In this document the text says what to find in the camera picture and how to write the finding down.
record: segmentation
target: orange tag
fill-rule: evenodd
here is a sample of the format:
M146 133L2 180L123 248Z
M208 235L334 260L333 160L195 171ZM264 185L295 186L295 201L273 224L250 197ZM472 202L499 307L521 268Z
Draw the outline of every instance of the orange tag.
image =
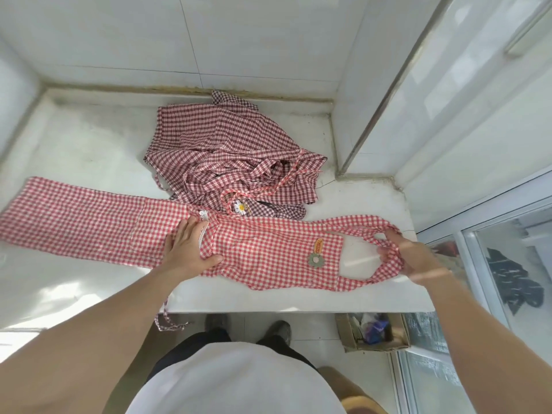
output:
M322 244L324 243L323 238L319 238L314 243L314 254L322 254Z

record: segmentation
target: white shirt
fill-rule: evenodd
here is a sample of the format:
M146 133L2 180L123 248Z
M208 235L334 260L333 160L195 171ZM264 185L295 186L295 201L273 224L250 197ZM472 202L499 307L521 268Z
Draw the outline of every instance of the white shirt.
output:
M251 343L212 343L146 383L127 414L344 414L307 364Z

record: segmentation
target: person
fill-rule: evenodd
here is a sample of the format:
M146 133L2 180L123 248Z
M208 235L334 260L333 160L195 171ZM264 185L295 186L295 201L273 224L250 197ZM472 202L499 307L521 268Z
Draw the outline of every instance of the person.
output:
M0 412L101 413L169 293L222 260L199 256L198 239L205 226L194 218L183 221L174 241L167 236L160 266L42 332L1 363ZM427 289L474 409L479 414L552 412L552 368L487 313L426 246L391 231L386 236L398 246L406 274ZM378 252L382 260L387 258L388 250ZM190 337L161 359L128 413L348 409L338 398L335 381L289 348L285 323L251 344L231 342L223 321L212 317L209 331Z

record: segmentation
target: gingham fabric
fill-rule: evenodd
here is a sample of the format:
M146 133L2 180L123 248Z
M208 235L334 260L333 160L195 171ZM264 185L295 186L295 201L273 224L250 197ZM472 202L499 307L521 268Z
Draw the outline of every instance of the gingham fabric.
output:
M155 267L164 238L191 215L209 220L202 258L224 260L203 276L224 276L254 290L289 288L353 290L398 274L403 262L395 245L374 235L398 229L378 216L341 216L316 222L272 217L242 218L176 201L127 196L33 177L0 216L0 239L17 246L75 258ZM359 236L390 247L390 259L371 278L339 276L343 237ZM321 242L321 267L308 264Z
M302 219L326 157L302 150L254 104L215 90L212 104L160 107L144 161L180 202L234 213L239 200L247 216Z

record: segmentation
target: cardboard box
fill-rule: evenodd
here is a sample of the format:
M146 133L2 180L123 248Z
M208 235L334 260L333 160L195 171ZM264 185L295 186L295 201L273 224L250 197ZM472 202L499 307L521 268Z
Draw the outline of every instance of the cardboard box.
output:
M410 339L406 329L406 323L401 313L388 313L393 340L378 344L366 344L362 341L360 334L356 333L358 328L350 319L348 313L336 313L337 331L345 352L356 352L367 350L371 352L392 352L410 347Z

